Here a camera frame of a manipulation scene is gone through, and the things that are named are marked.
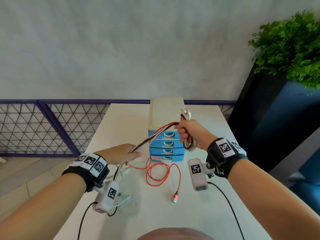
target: black planter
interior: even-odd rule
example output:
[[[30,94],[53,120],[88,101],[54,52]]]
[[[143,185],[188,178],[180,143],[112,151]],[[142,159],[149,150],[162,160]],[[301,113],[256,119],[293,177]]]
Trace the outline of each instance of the black planter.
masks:
[[[255,64],[228,124],[249,160],[269,172],[320,127],[320,90],[305,89]]]

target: white table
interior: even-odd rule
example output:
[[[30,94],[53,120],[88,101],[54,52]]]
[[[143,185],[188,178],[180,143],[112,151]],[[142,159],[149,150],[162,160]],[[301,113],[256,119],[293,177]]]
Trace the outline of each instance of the white table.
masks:
[[[186,107],[191,110],[193,118],[210,132],[235,140],[218,106]],[[86,152],[143,141],[148,136],[148,114],[148,104],[111,104]],[[149,157],[149,145],[143,146],[140,151],[143,157],[132,164],[144,167]],[[190,227],[216,240],[242,239],[230,206],[221,192],[213,185],[209,185],[209,190],[194,191],[187,161],[195,157],[205,162],[206,152],[200,149],[186,152],[184,160],[177,162],[182,174],[177,203],[172,202],[179,182],[177,169],[172,167],[169,178],[160,187],[151,187],[146,183],[145,170],[128,169],[123,174],[120,191],[132,195],[135,205],[120,206],[113,217],[88,210],[80,239],[137,239],[162,227]],[[115,166],[110,168],[111,175]],[[160,177],[164,172],[165,169],[158,166],[154,169],[154,176]],[[209,180],[217,184],[228,197],[246,240],[270,239],[226,179],[215,176]],[[77,239],[82,215],[96,195],[96,192],[84,194],[55,240]]]

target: leaves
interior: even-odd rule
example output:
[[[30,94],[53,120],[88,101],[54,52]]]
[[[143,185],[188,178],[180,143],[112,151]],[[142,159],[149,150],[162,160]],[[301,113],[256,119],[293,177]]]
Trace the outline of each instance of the leaves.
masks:
[[[263,24],[252,36],[248,44],[260,50],[255,73],[287,72],[288,79],[320,89],[320,22],[314,12],[298,12],[289,20]]]

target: hand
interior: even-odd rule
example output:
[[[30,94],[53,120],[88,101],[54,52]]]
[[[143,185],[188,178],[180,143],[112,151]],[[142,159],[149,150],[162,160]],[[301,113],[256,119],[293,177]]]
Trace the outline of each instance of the hand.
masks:
[[[183,143],[186,138],[191,142],[191,138],[189,137],[189,135],[191,135],[197,141],[197,148],[205,151],[207,151],[214,140],[218,139],[218,137],[210,133],[196,120],[182,120],[178,125],[175,125],[174,128],[178,129],[181,143]]]
[[[95,152],[95,154],[103,157],[108,164],[122,164],[142,156],[141,152],[129,153],[134,147],[135,145],[122,144],[101,151],[97,151]]]

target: blue drawer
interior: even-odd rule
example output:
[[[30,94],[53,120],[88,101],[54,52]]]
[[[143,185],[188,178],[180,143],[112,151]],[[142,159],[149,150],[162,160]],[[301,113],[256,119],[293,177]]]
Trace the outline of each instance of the blue drawer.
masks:
[[[180,148],[154,148],[150,147],[150,154],[152,155],[181,155],[184,154],[186,149]]]
[[[183,160],[184,154],[183,155],[162,155],[162,156],[150,154],[150,157],[154,162],[161,162],[162,160],[172,160],[173,162],[178,162]]]
[[[179,140],[153,140],[151,142],[150,147],[157,147],[157,148],[179,148],[183,147],[183,143]]]
[[[155,133],[155,130],[148,130],[148,135],[151,136]],[[172,140],[172,139],[180,139],[179,133],[177,131],[166,131],[160,134],[157,139],[163,140]]]

